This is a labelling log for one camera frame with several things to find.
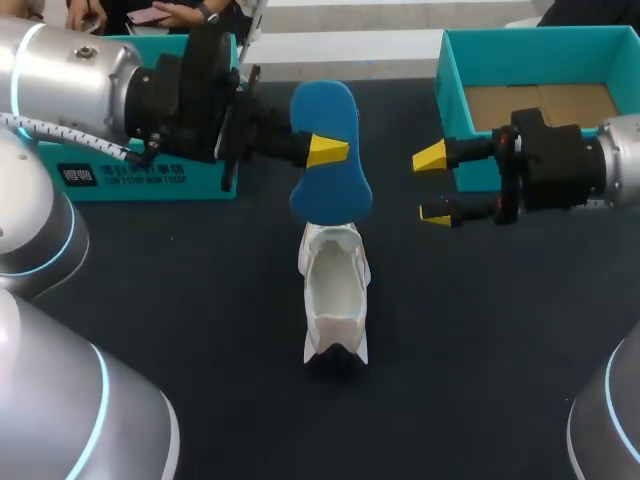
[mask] person's hand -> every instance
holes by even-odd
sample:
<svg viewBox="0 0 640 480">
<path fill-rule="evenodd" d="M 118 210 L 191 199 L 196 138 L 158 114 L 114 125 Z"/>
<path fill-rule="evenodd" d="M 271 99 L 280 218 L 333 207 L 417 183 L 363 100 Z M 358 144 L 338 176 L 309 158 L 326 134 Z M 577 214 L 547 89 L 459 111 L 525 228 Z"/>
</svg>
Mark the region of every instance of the person's hand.
<svg viewBox="0 0 640 480">
<path fill-rule="evenodd" d="M 100 26 L 104 28 L 107 23 L 107 13 L 102 8 L 100 0 L 71 0 L 65 27 L 68 30 L 81 32 L 84 20 L 90 15 L 97 16 Z"/>
<path fill-rule="evenodd" d="M 29 4 L 26 0 L 0 0 L 0 15 L 27 18 Z"/>
<path fill-rule="evenodd" d="M 158 23 L 159 27 L 189 28 L 202 25 L 205 22 L 204 15 L 202 15 L 202 12 L 197 8 L 164 2 L 153 2 L 153 6 L 158 10 L 171 14 L 171 17 Z"/>
</svg>

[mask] white shoe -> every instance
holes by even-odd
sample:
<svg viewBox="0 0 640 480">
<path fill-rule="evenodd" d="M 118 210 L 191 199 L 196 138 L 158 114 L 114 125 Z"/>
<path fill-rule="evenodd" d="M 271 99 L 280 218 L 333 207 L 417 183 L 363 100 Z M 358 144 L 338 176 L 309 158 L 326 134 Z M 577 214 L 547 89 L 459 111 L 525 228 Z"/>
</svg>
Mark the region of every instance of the white shoe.
<svg viewBox="0 0 640 480">
<path fill-rule="evenodd" d="M 371 271 L 355 225 L 307 223 L 298 270 L 305 277 L 308 331 L 304 363 L 335 344 L 369 363 L 365 319 Z"/>
</svg>

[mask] smartphone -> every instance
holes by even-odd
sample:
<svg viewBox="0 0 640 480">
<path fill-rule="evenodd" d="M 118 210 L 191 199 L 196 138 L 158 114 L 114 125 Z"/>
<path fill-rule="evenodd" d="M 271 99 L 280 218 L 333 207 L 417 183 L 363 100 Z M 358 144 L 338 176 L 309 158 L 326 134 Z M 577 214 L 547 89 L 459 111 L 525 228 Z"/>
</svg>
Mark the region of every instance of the smartphone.
<svg viewBox="0 0 640 480">
<path fill-rule="evenodd" d="M 163 12 L 157 8 L 143 8 L 134 12 L 127 13 L 129 21 L 133 25 L 144 26 L 153 25 L 171 16 L 170 13 Z"/>
<path fill-rule="evenodd" d="M 95 33 L 101 26 L 102 25 L 100 24 L 100 19 L 98 17 L 89 17 L 82 21 L 82 32 Z"/>
</svg>

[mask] cardboard box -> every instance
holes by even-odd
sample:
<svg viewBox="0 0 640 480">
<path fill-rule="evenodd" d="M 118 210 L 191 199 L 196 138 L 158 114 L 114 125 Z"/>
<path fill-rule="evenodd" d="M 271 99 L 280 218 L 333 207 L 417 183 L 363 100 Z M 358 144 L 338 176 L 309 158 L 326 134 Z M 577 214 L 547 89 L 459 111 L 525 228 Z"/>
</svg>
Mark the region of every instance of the cardboard box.
<svg viewBox="0 0 640 480">
<path fill-rule="evenodd" d="M 147 67 L 155 66 L 163 53 L 182 55 L 187 43 L 183 35 L 114 39 L 133 44 Z M 143 149 L 139 140 L 129 147 Z M 230 200 L 236 196 L 236 181 L 230 192 L 221 190 L 223 162 L 209 165 L 160 155 L 153 167 L 143 171 L 81 147 L 41 143 L 38 149 L 54 184 L 71 201 Z"/>
<path fill-rule="evenodd" d="M 488 136 L 531 107 L 592 136 L 609 117 L 640 113 L 640 39 L 627 26 L 447 30 L 436 99 L 447 137 Z M 455 176 L 460 191 L 500 188 L 494 159 Z"/>
</svg>

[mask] wristwatch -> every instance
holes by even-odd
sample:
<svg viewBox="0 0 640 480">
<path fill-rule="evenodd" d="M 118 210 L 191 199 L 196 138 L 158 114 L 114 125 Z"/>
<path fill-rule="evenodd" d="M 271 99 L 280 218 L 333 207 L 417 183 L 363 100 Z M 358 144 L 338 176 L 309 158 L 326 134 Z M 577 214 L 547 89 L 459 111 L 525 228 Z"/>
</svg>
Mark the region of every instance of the wristwatch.
<svg viewBox="0 0 640 480">
<path fill-rule="evenodd" d="M 216 23 L 218 21 L 218 14 L 213 13 L 204 2 L 198 4 L 196 8 L 200 10 L 200 13 L 202 13 L 202 15 L 204 16 L 204 21 L 206 23 Z"/>
</svg>

